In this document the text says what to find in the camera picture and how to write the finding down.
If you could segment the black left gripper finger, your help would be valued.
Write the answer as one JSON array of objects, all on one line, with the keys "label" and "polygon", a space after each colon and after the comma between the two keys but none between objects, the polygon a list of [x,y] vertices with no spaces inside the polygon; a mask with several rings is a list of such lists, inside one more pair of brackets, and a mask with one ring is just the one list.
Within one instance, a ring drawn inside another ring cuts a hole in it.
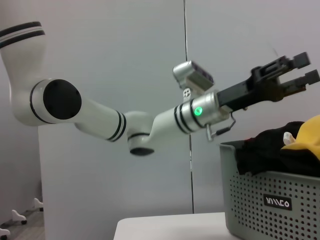
[{"label": "black left gripper finger", "polygon": [[320,81],[318,70],[307,72],[304,76],[287,81],[280,84],[280,96],[277,96],[273,102],[281,101],[283,98],[303,92],[306,90],[306,85],[312,85]]},{"label": "black left gripper finger", "polygon": [[306,52],[302,52],[292,59],[281,56],[261,67],[261,75],[284,75],[294,69],[301,69],[310,64],[311,62]]}]

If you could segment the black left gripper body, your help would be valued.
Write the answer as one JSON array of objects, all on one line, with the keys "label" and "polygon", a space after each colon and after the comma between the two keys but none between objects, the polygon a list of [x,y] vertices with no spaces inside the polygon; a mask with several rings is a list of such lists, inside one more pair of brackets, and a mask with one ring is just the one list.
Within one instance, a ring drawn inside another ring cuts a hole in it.
[{"label": "black left gripper body", "polygon": [[235,112],[259,102],[279,101],[279,74],[279,67],[275,64],[253,68],[248,79],[217,93],[219,107]]}]

